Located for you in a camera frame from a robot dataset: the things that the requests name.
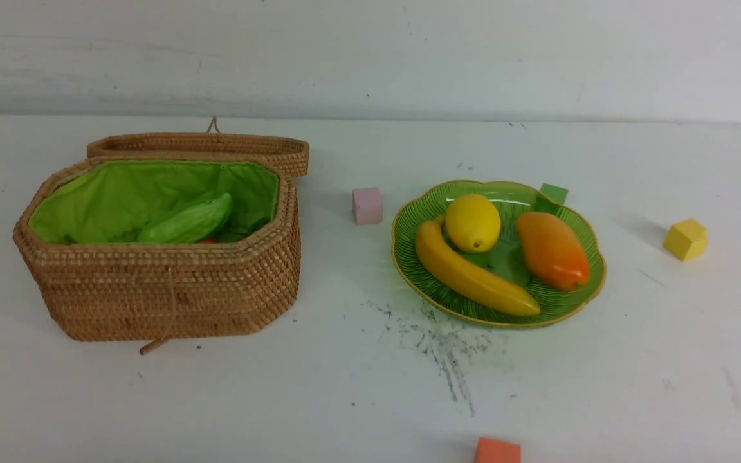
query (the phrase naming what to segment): cube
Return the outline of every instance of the cube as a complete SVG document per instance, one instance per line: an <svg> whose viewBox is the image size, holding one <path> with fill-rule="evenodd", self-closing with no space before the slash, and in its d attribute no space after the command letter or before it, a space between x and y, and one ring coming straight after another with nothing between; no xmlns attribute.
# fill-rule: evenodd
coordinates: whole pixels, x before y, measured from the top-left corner
<svg viewBox="0 0 741 463"><path fill-rule="evenodd" d="M565 204L565 198L568 197L568 190L560 186L543 183L539 191L546 194L547 197L553 199L554 203Z"/></svg>
<svg viewBox="0 0 741 463"><path fill-rule="evenodd" d="M480 437L476 463L522 463L522 448L518 444Z"/></svg>
<svg viewBox="0 0 741 463"><path fill-rule="evenodd" d="M708 248L708 231L694 219L674 223L662 246L681 261L691 260Z"/></svg>
<svg viewBox="0 0 741 463"><path fill-rule="evenodd" d="M353 190L353 219L356 225L382 222L382 193L379 188Z"/></svg>

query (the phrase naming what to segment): basket handle loop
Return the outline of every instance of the basket handle loop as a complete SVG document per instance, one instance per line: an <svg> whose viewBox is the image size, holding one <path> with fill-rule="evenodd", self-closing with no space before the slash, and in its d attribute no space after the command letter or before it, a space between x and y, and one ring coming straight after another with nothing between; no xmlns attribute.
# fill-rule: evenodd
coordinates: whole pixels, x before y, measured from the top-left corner
<svg viewBox="0 0 741 463"><path fill-rule="evenodd" d="M205 134L210 134L211 129L215 129L215 131L217 131L217 134L221 134L221 130L219 130L219 126L215 122L215 116L211 119L211 124L208 126L208 130L205 130Z"/></svg>
<svg viewBox="0 0 741 463"><path fill-rule="evenodd" d="M165 330L162 331L162 334L159 336L158 339L152 340L150 343L147 343L146 345L142 346L141 349L139 349L140 355L150 354L153 349L164 345L164 343L168 341L167 335L170 334L170 328L173 328L173 322L174 320L176 320L176 288L174 288L173 285L173 272L171 271L170 267L167 268L167 276L168 281L170 282L170 322L168 322L167 326L165 326Z"/></svg>

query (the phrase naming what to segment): green fabric lining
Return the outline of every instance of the green fabric lining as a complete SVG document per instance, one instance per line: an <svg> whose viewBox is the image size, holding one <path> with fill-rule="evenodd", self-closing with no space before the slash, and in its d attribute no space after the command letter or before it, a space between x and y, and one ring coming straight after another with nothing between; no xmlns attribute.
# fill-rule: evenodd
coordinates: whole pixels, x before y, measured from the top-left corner
<svg viewBox="0 0 741 463"><path fill-rule="evenodd" d="M224 192L232 213L214 238L238 241L273 220L279 177L247 161L110 161L54 191L28 225L55 244L133 242L148 223Z"/></svg>

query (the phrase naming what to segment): white wall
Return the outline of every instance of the white wall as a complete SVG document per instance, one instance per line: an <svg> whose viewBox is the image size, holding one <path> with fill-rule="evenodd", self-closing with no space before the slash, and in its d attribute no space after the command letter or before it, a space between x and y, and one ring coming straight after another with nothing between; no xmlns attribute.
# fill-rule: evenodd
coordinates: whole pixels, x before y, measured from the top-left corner
<svg viewBox="0 0 741 463"><path fill-rule="evenodd" d="M0 112L741 122L741 0L0 0Z"/></svg>

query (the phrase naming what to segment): green vegetable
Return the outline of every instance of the green vegetable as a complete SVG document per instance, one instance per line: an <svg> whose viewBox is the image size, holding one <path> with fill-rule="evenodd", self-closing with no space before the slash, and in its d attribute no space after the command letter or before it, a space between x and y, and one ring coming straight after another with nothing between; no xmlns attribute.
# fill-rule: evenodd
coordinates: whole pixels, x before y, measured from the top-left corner
<svg viewBox="0 0 741 463"><path fill-rule="evenodd" d="M230 193L180 209L139 231L140 243L195 243L221 228L230 217Z"/></svg>

